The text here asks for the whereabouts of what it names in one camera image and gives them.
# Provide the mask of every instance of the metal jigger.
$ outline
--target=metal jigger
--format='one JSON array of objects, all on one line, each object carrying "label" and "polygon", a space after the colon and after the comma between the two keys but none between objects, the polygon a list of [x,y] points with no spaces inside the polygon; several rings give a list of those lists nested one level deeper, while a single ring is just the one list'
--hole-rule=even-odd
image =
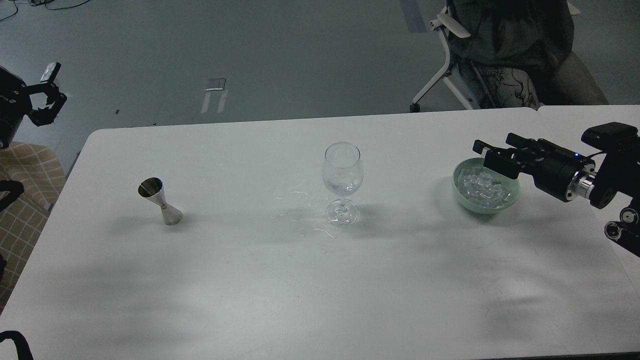
[{"label": "metal jigger", "polygon": [[162,180],[157,177],[150,177],[147,180],[144,180],[138,187],[138,194],[150,202],[160,206],[162,219],[165,224],[175,225],[182,220],[182,212],[166,203]]}]

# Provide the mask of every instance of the plaid cloth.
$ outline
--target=plaid cloth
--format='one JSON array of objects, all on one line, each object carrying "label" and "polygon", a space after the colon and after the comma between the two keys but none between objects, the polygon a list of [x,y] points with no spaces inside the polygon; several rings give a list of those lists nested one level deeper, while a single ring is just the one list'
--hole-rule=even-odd
[{"label": "plaid cloth", "polygon": [[[0,283],[0,313],[49,218],[49,207],[60,196],[65,173],[48,148],[12,142],[0,150],[0,180],[20,181],[24,193],[0,212],[0,254],[7,262]],[[0,199],[6,192],[0,192]]]}]

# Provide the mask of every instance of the glass stem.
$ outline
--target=glass stem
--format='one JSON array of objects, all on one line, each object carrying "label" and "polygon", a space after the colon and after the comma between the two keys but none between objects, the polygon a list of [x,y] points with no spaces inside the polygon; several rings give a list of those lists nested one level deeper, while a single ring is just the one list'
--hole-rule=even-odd
[{"label": "glass stem", "polygon": [[343,213],[345,211],[347,211],[347,206],[344,203],[344,197],[341,196],[340,197],[340,206],[338,207],[338,212],[339,213]]}]

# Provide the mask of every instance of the gray floor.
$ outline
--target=gray floor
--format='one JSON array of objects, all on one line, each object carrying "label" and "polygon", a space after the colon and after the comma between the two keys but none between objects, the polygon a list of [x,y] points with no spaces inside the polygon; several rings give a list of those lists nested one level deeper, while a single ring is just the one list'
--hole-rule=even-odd
[{"label": "gray floor", "polygon": [[[572,3],[582,10],[575,52],[611,103],[640,100],[640,1]],[[443,4],[93,0],[58,12],[20,4],[0,23],[0,65],[30,85],[60,62],[69,100],[55,124],[26,119],[15,140],[50,147],[69,169],[96,129],[407,112],[442,65],[440,43],[423,24]],[[0,2],[0,17],[12,12]],[[205,80],[218,77],[227,79],[224,109],[217,92],[202,113]],[[462,109],[442,84],[421,105]]]}]

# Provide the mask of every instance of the dark jacket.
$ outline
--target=dark jacket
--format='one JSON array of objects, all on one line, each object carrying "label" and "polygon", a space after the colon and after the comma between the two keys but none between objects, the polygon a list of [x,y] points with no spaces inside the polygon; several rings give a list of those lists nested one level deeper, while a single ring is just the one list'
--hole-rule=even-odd
[{"label": "dark jacket", "polygon": [[451,51],[485,65],[548,72],[572,51],[573,21],[565,0],[448,0],[471,33],[450,35]]}]

